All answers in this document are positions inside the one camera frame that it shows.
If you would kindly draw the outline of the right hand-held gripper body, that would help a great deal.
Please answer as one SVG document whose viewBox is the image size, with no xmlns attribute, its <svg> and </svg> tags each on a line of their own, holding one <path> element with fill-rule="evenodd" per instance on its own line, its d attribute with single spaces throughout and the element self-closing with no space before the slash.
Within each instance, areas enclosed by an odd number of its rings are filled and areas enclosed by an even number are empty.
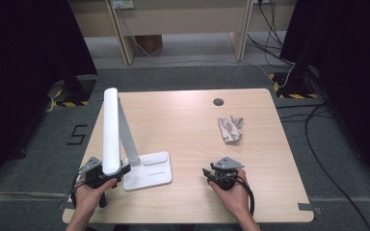
<svg viewBox="0 0 370 231">
<path fill-rule="evenodd" d="M 244 165 L 230 157 L 223 157 L 215 163 L 217 164 L 217 169 L 211 169 L 211 174 L 213 175 L 211 181 L 224 191 L 230 190 L 237 180 L 238 169 L 243 168 Z"/>
</svg>

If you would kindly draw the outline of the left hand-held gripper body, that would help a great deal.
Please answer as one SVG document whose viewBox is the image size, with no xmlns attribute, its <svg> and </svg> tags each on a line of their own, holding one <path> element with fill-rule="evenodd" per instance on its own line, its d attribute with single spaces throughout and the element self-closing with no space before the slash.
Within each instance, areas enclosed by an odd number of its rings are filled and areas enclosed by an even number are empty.
<svg viewBox="0 0 370 231">
<path fill-rule="evenodd" d="M 82 182 L 86 183 L 90 188 L 97 189 L 110 179 L 116 178 L 119 182 L 122 179 L 123 172 L 119 170 L 117 173 L 106 175 L 102 170 L 102 162 L 96 157 L 92 156 L 79 169 L 78 174 L 84 174 Z"/>
</svg>

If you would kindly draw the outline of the white desk lamp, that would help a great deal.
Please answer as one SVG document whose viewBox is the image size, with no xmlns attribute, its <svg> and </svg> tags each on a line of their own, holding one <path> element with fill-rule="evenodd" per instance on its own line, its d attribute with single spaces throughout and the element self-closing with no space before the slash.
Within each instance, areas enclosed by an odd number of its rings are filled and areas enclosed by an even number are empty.
<svg viewBox="0 0 370 231">
<path fill-rule="evenodd" d="M 123 175 L 123 188 L 135 191 L 169 184 L 172 181 L 170 156 L 166 151 L 139 155 L 116 88 L 104 91 L 103 162 L 106 176 Z"/>
</svg>

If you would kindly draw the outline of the beige cloth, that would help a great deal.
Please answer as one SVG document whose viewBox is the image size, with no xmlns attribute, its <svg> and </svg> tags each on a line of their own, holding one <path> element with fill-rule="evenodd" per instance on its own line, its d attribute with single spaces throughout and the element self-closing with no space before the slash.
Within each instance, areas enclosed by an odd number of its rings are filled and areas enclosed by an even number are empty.
<svg viewBox="0 0 370 231">
<path fill-rule="evenodd" d="M 242 117 L 232 115 L 219 117 L 218 124 L 225 143 L 235 143 L 242 138 L 241 128 L 244 125 Z"/>
</svg>

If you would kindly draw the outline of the person's left hand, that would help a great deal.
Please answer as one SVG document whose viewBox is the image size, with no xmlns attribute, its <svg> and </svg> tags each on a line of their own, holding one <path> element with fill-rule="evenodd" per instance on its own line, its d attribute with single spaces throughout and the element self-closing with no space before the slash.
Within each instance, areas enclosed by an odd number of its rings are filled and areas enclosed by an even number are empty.
<svg viewBox="0 0 370 231">
<path fill-rule="evenodd" d="M 90 219 L 99 204 L 101 196 L 116 183 L 116 179 L 111 179 L 97 189 L 87 185 L 80 186 L 75 193 L 76 208 L 73 216 L 80 219 Z"/>
</svg>

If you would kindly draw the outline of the person's right hand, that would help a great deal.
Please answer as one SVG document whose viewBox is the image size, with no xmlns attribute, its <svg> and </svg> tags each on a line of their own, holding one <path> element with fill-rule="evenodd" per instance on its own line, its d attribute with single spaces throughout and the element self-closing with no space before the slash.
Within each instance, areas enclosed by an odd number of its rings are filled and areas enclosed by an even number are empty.
<svg viewBox="0 0 370 231">
<path fill-rule="evenodd" d="M 217 184 L 211 181 L 208 182 L 208 185 L 223 202 L 225 208 L 237 220 L 251 218 L 249 194 L 240 183 L 235 183 L 234 186 L 228 191 L 222 190 Z"/>
</svg>

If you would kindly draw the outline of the black stand with striped base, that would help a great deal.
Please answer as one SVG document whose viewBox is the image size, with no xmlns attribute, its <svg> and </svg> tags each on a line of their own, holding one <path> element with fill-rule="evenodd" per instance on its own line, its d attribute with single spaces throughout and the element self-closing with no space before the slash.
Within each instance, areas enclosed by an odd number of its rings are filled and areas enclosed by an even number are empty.
<svg viewBox="0 0 370 231">
<path fill-rule="evenodd" d="M 51 97 L 53 107 L 76 107 L 87 106 L 93 88 L 95 86 L 95 79 L 77 80 L 75 85 L 60 84 L 56 89 L 54 96 Z"/>
<path fill-rule="evenodd" d="M 319 10 L 322 0 L 297 0 L 292 12 L 280 57 L 292 63 L 287 72 L 274 74 L 278 97 L 307 97 L 312 89 L 306 82 L 308 66 L 317 50 Z"/>
</svg>

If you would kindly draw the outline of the dark curtain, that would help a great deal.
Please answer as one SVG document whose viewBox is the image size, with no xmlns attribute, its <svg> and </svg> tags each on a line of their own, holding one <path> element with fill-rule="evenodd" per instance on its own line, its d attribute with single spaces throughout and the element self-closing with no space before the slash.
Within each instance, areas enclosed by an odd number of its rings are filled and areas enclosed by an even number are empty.
<svg viewBox="0 0 370 231">
<path fill-rule="evenodd" d="M 370 0 L 297 0 L 281 57 L 308 65 L 370 166 Z"/>
<path fill-rule="evenodd" d="M 56 82 L 95 73 L 68 0 L 0 0 L 0 167 Z"/>
</svg>

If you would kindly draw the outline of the brown cardboard box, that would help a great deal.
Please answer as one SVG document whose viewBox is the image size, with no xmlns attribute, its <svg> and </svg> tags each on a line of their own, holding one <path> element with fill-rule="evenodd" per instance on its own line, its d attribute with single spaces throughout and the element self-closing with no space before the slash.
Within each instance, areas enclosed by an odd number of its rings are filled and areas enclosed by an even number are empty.
<svg viewBox="0 0 370 231">
<path fill-rule="evenodd" d="M 146 53 L 153 53 L 163 46 L 161 35 L 135 36 L 135 39 Z"/>
</svg>

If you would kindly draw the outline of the beige desk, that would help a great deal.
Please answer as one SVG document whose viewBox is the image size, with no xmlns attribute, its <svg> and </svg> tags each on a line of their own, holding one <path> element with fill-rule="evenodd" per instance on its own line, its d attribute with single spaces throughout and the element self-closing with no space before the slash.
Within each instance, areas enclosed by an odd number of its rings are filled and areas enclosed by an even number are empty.
<svg viewBox="0 0 370 231">
<path fill-rule="evenodd" d="M 135 36 L 228 33 L 235 60 L 244 58 L 249 32 L 274 23 L 288 28 L 297 0 L 133 0 L 116 10 L 112 0 L 67 0 L 86 38 L 113 37 L 126 65 L 133 63 Z"/>
</svg>

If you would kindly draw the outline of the white power outlet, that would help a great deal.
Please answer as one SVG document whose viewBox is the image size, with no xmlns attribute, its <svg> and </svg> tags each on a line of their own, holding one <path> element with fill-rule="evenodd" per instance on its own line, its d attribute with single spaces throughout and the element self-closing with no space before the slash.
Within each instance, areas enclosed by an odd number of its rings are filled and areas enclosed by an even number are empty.
<svg viewBox="0 0 370 231">
<path fill-rule="evenodd" d="M 134 8 L 133 0 L 112 0 L 112 5 L 116 10 L 128 10 Z"/>
</svg>

